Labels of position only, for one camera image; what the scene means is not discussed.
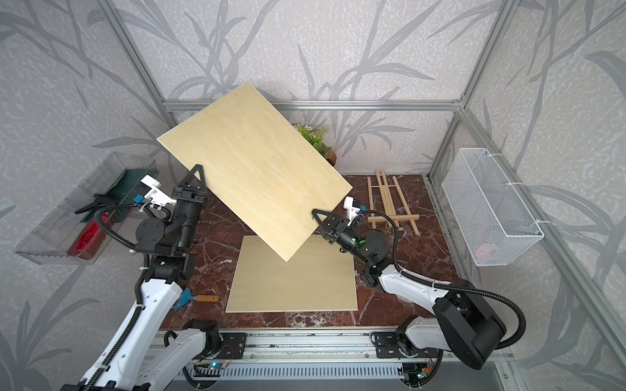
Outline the wooden board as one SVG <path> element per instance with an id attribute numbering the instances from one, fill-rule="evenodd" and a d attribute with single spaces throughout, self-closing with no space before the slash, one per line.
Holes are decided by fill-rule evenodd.
<path id="1" fill-rule="evenodd" d="M 249 83 L 158 142 L 186 168 L 201 165 L 208 189 L 284 261 L 317 228 L 312 210 L 334 210 L 352 189 Z"/>
<path id="2" fill-rule="evenodd" d="M 355 266 L 319 235 L 288 262 L 257 236 L 243 239 L 228 313 L 356 311 Z"/>

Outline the wooden easel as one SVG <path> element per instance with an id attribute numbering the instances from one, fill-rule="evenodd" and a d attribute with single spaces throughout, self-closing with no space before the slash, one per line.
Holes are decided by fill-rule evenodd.
<path id="1" fill-rule="evenodd" d="M 371 178 L 367 178 L 368 206 L 373 210 L 375 209 L 376 204 L 374 202 L 374 191 L 378 190 L 381 198 L 383 212 L 387 216 L 389 216 L 395 223 L 408 222 L 411 226 L 414 236 L 419 237 L 421 233 L 417 227 L 417 221 L 420 219 L 420 215 L 411 212 L 409 203 L 407 202 L 404 192 L 399 185 L 397 177 L 392 176 L 391 182 L 389 182 L 386 172 L 384 170 L 376 170 L 374 175 L 376 178 L 376 182 L 373 182 L 373 179 Z M 404 208 L 404 213 L 396 213 L 396 206 L 394 203 L 394 197 L 392 195 L 393 189 L 395 189 L 399 197 L 399 201 Z"/>

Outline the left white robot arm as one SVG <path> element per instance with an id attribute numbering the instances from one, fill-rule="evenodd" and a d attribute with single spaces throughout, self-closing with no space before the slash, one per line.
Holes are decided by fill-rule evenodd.
<path id="1" fill-rule="evenodd" d="M 156 358 L 143 362 L 163 320 L 190 282 L 195 268 L 190 250 L 208 188 L 200 165 L 170 196 L 150 176 L 143 177 L 141 185 L 131 203 L 109 205 L 95 214 L 101 231 L 143 256 L 135 303 L 102 355 L 77 384 L 65 384 L 64 390 L 163 390 L 192 360 L 206 358 L 223 346 L 217 322 L 193 319 Z M 166 216 L 145 219 L 136 229 L 136 241 L 130 242 L 102 219 L 104 213 L 124 208 L 155 208 L 166 211 Z"/>

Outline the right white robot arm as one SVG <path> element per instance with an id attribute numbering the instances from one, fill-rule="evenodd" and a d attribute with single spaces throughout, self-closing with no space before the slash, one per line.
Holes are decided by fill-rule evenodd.
<path id="1" fill-rule="evenodd" d="M 410 301 L 435 316 L 436 325 L 427 330 L 415 317 L 398 327 L 399 347 L 407 356 L 419 350 L 454 353 L 469 368 L 479 370 L 507 333 L 506 326 L 486 301 L 492 293 L 483 292 L 467 280 L 440 283 L 420 277 L 397 264 L 397 241 L 388 240 L 382 231 L 372 229 L 360 234 L 349 218 L 323 210 L 311 212 L 318 231 L 329 244 L 349 253 L 365 264 L 361 273 L 365 283 Z"/>

